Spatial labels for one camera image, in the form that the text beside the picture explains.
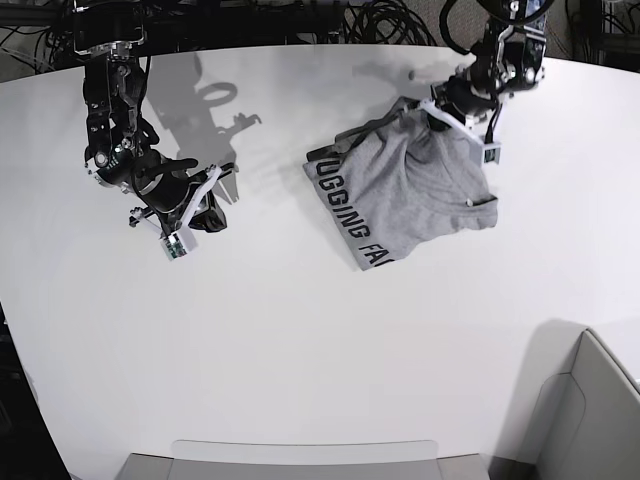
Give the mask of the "grey chair bottom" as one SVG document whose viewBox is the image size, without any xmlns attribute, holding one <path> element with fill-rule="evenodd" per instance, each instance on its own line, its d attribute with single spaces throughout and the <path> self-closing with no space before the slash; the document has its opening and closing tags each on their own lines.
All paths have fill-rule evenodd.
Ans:
<svg viewBox="0 0 640 480">
<path fill-rule="evenodd" d="M 432 440 L 250 444 L 176 440 L 169 456 L 132 453 L 119 479 L 487 479 L 481 455 L 440 458 Z"/>
</svg>

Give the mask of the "grey T-shirt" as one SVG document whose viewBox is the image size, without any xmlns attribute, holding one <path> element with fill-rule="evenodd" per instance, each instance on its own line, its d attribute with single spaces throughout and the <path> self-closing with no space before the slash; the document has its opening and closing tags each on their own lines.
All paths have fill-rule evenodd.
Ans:
<svg viewBox="0 0 640 480">
<path fill-rule="evenodd" d="M 398 98 L 384 116 L 308 152 L 303 169 L 363 271 L 498 221 L 498 199 L 469 141 L 434 129 L 412 98 Z"/>
</svg>

